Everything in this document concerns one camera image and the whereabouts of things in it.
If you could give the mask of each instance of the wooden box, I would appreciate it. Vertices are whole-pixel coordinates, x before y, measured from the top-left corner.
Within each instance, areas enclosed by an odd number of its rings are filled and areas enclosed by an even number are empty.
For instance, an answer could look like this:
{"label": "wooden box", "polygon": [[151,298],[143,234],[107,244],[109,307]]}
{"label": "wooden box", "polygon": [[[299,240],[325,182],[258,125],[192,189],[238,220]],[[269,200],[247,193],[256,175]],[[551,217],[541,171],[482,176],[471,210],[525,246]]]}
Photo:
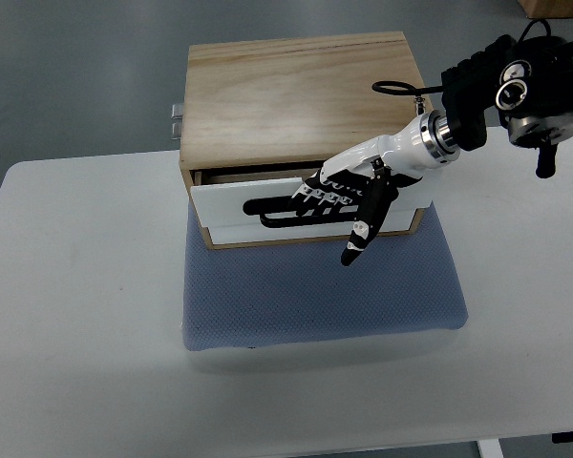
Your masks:
{"label": "wooden box", "polygon": [[573,17],[573,0],[519,0],[531,19]]}
{"label": "wooden box", "polygon": [[[405,127],[414,100],[373,92],[382,79],[423,85],[402,32],[192,46],[180,169],[206,245],[346,237],[351,222],[270,229],[243,204],[290,196],[324,160]],[[381,233],[415,230],[437,179],[402,190]]]}

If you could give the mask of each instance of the drawer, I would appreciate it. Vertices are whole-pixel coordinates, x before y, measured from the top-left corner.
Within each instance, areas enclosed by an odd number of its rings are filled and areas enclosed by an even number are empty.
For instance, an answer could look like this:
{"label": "drawer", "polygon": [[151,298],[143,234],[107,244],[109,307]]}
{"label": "drawer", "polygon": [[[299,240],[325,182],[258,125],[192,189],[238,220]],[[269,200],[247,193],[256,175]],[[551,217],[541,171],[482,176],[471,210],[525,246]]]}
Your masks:
{"label": "drawer", "polygon": [[[380,230],[381,234],[415,229],[417,211],[431,204],[440,173],[440,170],[431,171],[417,184],[399,191],[399,198],[391,206]],[[190,194],[200,225],[207,229],[212,247],[215,248],[219,248],[219,245],[349,235],[352,222],[268,228],[261,224],[259,216],[247,215],[243,210],[244,204],[251,199],[292,196],[301,184],[300,177],[202,184],[191,186]],[[268,216],[283,218],[295,215],[281,213]]]}

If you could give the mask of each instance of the white table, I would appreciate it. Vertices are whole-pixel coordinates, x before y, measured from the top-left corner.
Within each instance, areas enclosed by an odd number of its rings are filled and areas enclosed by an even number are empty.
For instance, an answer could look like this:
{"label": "white table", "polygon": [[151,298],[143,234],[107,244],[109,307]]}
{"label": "white table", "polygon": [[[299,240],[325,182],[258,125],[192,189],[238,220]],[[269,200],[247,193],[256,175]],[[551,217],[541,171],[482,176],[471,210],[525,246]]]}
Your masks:
{"label": "white table", "polygon": [[0,456],[289,456],[573,430],[573,139],[543,181],[505,137],[463,153],[435,200],[464,328],[256,350],[181,344],[178,152],[14,166]]}

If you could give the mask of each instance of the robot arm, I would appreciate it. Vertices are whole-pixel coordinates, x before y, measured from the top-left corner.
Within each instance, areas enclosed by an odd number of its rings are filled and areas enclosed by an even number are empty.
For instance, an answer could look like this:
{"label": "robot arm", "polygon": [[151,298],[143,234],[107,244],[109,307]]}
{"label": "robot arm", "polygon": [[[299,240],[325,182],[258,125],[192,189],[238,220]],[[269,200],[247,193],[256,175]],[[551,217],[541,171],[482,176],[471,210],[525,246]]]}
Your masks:
{"label": "robot arm", "polygon": [[399,188],[458,158],[446,123],[439,111],[420,114],[396,135],[377,136],[328,159],[293,195],[291,208],[301,217],[358,205],[342,254],[350,265],[377,235]]}
{"label": "robot arm", "polygon": [[[542,22],[546,36],[524,40]],[[495,106],[510,141],[539,148],[538,177],[555,172],[557,145],[573,136],[573,42],[551,36],[547,22],[532,21],[517,42],[500,37],[483,52],[442,73],[442,86],[416,89],[395,81],[375,83],[393,95],[443,92],[445,114],[421,114],[396,135],[381,135],[328,159],[293,195],[298,217],[337,213],[358,205],[342,255],[349,265],[375,237],[398,189],[416,184],[426,171],[443,167],[486,142],[484,110]],[[402,88],[388,89],[387,86]]]}

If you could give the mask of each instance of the wooden box top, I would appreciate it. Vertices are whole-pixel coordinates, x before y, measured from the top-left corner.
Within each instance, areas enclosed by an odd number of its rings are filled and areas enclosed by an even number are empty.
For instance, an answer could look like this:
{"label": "wooden box top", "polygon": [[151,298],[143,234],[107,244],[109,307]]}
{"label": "wooden box top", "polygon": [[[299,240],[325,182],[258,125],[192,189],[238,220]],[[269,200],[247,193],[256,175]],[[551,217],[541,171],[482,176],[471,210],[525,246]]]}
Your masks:
{"label": "wooden box top", "polygon": [[422,78],[400,31],[189,49],[182,170],[326,160],[400,131],[412,97],[371,84]]}

